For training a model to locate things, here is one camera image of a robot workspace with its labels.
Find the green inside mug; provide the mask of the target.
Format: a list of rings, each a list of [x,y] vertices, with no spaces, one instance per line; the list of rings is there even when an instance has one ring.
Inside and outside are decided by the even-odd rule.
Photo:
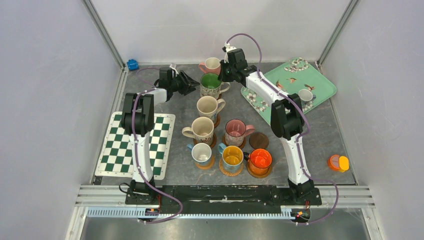
[[[200,97],[210,96],[218,100],[230,87],[230,83],[219,80],[217,74],[205,73],[200,79]]]

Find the pink white mug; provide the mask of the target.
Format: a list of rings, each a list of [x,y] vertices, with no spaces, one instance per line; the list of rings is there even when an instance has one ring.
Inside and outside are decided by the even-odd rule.
[[[219,75],[221,73],[221,63],[216,57],[209,57],[204,62],[199,63],[198,67],[204,74]]]

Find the large cream mug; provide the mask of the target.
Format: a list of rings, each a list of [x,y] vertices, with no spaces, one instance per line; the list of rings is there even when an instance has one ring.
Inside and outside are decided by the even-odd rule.
[[[196,108],[200,117],[207,117],[215,124],[218,121],[219,112],[225,107],[224,99],[215,99],[212,96],[203,96],[197,103]]]

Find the white floral mug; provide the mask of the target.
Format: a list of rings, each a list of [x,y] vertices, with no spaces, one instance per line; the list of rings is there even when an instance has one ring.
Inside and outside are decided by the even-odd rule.
[[[211,127],[201,125],[201,119],[196,118],[191,127],[184,127],[181,133],[188,138],[196,139],[198,143],[205,143],[210,145],[213,141],[214,124]]]

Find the brown wooden saucer coaster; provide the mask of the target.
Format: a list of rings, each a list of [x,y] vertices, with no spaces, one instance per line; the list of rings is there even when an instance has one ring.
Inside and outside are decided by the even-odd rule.
[[[206,126],[207,128],[211,127],[212,124],[214,128],[217,128],[221,121],[221,117],[219,114],[213,114],[208,116],[204,115],[199,116],[199,118],[201,125]]]
[[[225,146],[229,146],[225,140],[225,136],[222,136],[222,143],[224,143]],[[238,146],[238,148],[243,149],[246,145],[246,138],[243,139],[243,142],[241,145]]]
[[[198,141],[196,139],[193,139],[193,143],[196,145],[196,144],[198,144]],[[212,138],[212,142],[209,146],[211,148],[213,148],[216,145],[216,143],[217,143],[217,135],[214,133],[213,138]]]

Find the pink patterned mug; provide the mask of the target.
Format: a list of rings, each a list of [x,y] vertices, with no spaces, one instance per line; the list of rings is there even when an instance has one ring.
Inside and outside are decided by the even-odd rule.
[[[255,131],[253,125],[246,125],[240,119],[231,119],[225,125],[224,143],[227,146],[240,147],[245,138]]]

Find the blue patterned mug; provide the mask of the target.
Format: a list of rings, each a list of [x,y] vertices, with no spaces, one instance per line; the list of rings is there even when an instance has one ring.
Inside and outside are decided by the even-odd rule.
[[[195,162],[206,162],[212,157],[212,149],[206,143],[188,144],[187,148]]]

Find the dark walnut wooden coaster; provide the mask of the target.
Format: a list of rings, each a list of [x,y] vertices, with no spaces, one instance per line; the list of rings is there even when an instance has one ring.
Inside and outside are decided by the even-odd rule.
[[[249,137],[249,144],[253,149],[266,149],[269,142],[269,138],[262,132],[254,132]]]

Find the small white blue mug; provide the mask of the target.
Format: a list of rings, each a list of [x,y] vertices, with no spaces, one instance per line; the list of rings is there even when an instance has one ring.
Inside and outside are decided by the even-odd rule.
[[[302,109],[311,109],[314,104],[316,96],[308,89],[301,89],[298,92],[298,96],[301,100]]]

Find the light orange wooden coaster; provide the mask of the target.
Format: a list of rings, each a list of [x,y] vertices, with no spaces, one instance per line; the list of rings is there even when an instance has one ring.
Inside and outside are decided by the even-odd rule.
[[[195,165],[201,170],[208,170],[214,165],[214,163],[215,163],[215,157],[212,156],[208,161],[205,161],[205,162],[196,161]]]

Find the yellow inside mug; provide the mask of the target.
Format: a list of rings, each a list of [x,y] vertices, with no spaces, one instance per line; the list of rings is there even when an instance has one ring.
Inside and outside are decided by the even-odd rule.
[[[226,163],[224,167],[228,171],[235,171],[236,166],[240,164],[240,162],[244,161],[244,155],[242,150],[237,146],[225,146],[224,143],[220,143],[218,145],[219,153],[221,154],[221,158]]]

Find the orange mug black handle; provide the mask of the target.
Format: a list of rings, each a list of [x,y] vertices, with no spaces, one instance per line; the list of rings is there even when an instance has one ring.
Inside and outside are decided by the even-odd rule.
[[[271,154],[262,148],[255,149],[251,153],[243,152],[243,158],[247,163],[250,162],[251,169],[257,174],[263,174],[273,162]]]

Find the woven rattan coaster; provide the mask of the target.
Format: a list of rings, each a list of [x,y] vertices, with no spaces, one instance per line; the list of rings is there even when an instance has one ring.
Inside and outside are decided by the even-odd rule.
[[[235,176],[239,175],[243,171],[243,168],[244,168],[244,163],[240,162],[240,164],[235,167],[235,171],[232,171],[232,170],[230,171],[230,170],[225,169],[225,166],[224,166],[225,164],[226,164],[226,162],[221,158],[219,160],[219,169],[225,176],[228,176],[228,177],[235,177]]]

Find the brown ridged wooden coaster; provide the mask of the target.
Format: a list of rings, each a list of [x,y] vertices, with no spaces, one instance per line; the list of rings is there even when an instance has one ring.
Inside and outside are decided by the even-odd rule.
[[[248,173],[251,176],[253,176],[254,178],[263,179],[263,178],[266,178],[272,172],[273,166],[270,165],[268,168],[266,168],[265,169],[266,171],[263,174],[257,174],[255,172],[253,172],[250,162],[247,163],[246,168],[247,168]]]

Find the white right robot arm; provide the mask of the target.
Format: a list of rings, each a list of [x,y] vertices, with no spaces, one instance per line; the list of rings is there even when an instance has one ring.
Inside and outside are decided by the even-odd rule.
[[[309,198],[315,185],[310,179],[303,150],[303,127],[306,118],[301,99],[297,94],[288,94],[271,83],[254,65],[248,65],[244,51],[233,46],[224,46],[224,59],[220,61],[219,79],[237,82],[253,90],[270,107],[270,127],[282,143],[288,164],[289,199],[302,204]]]

